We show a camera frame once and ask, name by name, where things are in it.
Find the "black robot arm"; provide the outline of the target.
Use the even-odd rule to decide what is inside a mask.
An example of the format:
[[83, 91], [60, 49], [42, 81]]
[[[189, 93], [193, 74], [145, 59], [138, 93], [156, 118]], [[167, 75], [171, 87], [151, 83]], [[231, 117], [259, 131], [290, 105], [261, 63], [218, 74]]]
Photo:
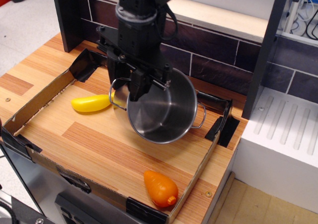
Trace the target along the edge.
[[119, 0], [115, 7], [118, 28], [99, 26], [98, 49], [107, 54], [111, 82], [128, 81], [130, 101], [138, 101], [152, 85], [166, 90], [172, 65], [162, 54], [162, 42], [178, 34], [170, 0]]

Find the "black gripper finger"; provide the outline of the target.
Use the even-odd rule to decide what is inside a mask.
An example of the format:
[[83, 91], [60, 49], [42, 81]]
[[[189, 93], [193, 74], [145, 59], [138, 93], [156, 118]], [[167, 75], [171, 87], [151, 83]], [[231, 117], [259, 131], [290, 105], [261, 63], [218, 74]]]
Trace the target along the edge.
[[113, 81], [116, 80], [113, 85], [114, 90], [122, 87], [127, 82], [127, 80], [123, 80], [123, 78], [130, 78], [131, 76], [130, 67], [125, 62], [119, 61], [118, 58], [112, 55], [107, 55], [107, 68], [110, 83], [113, 83]]
[[131, 74], [129, 83], [130, 101], [137, 102], [144, 94], [150, 91], [152, 86], [151, 78], [142, 69], [136, 69]]

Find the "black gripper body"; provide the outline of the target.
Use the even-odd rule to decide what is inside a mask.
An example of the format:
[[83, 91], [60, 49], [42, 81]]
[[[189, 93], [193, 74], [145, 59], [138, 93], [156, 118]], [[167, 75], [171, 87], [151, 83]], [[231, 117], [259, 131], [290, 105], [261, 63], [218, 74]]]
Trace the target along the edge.
[[144, 70], [152, 85], [167, 89], [171, 81], [172, 66], [160, 50], [160, 45], [170, 37], [164, 35], [166, 19], [152, 21], [119, 21], [117, 29], [98, 26], [98, 49], [125, 62], [131, 74]]

